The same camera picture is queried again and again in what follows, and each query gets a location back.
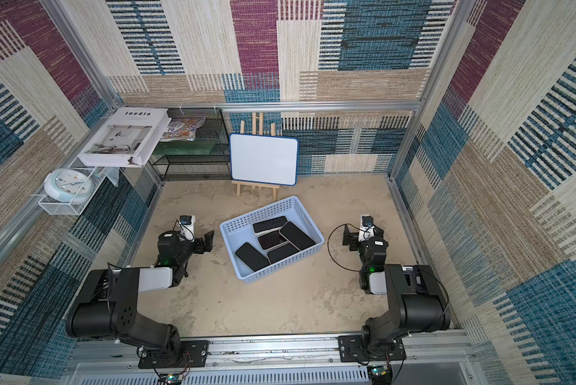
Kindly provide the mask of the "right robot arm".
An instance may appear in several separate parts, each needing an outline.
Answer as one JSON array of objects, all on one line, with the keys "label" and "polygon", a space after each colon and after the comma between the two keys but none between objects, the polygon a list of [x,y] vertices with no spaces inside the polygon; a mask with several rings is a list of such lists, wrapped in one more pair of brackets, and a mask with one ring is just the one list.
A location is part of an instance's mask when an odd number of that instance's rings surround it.
[{"label": "right robot arm", "polygon": [[369,318],[360,337],[339,336],[340,359],[363,366],[372,361],[404,359],[402,338],[450,327],[446,290],[431,266],[387,264],[388,242],[382,229],[370,225],[352,232],[351,227],[343,226],[343,244],[359,253],[360,288],[368,295],[384,296],[387,310]]}]

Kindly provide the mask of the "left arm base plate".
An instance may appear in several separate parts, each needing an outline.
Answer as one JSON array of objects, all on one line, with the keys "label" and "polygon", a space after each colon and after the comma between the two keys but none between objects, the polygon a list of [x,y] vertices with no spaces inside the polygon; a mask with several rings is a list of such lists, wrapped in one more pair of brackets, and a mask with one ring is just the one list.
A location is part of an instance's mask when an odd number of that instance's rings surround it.
[{"label": "left arm base plate", "polygon": [[209,340],[182,340],[177,349],[141,348],[138,368],[198,368],[206,365]]}]

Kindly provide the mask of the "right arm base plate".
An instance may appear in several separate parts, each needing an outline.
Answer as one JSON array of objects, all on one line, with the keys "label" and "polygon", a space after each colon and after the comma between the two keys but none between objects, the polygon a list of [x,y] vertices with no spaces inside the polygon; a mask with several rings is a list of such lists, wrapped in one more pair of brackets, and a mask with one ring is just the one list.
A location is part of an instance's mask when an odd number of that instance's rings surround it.
[{"label": "right arm base plate", "polygon": [[365,343],[360,335],[339,335],[337,341],[342,363],[366,365],[379,361],[402,361],[407,357],[400,339],[395,342]]}]

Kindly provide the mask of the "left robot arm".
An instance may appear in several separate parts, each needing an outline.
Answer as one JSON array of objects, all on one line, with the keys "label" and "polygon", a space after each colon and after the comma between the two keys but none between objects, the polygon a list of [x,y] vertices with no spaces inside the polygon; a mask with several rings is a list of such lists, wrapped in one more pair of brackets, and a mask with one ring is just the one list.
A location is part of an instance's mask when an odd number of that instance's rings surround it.
[{"label": "left robot arm", "polygon": [[137,348],[140,369],[206,365],[209,342],[185,342],[172,324],[156,322],[141,314],[139,294],[177,287],[188,276],[193,254],[213,250],[214,231],[188,239],[176,230],[158,237],[158,258],[150,268],[118,268],[89,272],[68,313],[66,332],[72,338],[119,340]]}]

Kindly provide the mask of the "black phone top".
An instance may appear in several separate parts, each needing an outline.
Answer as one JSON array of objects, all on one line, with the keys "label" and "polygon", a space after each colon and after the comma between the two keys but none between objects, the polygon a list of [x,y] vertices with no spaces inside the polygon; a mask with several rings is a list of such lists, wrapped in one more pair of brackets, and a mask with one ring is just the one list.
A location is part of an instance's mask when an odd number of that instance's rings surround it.
[{"label": "black phone top", "polygon": [[283,226],[285,226],[286,223],[288,223],[288,219],[285,216],[270,218],[265,221],[254,223],[253,231],[255,234],[265,234],[277,229],[281,229]]}]

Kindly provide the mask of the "dark reddish phone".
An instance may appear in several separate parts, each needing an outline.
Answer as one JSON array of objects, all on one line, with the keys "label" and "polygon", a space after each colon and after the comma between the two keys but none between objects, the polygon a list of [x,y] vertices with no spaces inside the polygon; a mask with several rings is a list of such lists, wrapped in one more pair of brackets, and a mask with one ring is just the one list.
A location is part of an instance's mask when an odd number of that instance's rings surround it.
[{"label": "dark reddish phone", "polygon": [[258,243],[263,250],[267,251],[287,243],[287,240],[277,229],[259,236]]}]

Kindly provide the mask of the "blue plastic storage basket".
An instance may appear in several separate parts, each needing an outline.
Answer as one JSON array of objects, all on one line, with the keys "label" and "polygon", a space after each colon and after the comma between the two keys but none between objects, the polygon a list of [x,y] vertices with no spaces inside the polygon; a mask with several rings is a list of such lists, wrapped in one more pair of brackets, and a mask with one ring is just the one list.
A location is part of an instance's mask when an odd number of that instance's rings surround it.
[{"label": "blue plastic storage basket", "polygon": [[296,196],[225,221],[220,231],[235,273],[245,283],[318,253],[324,243]]}]

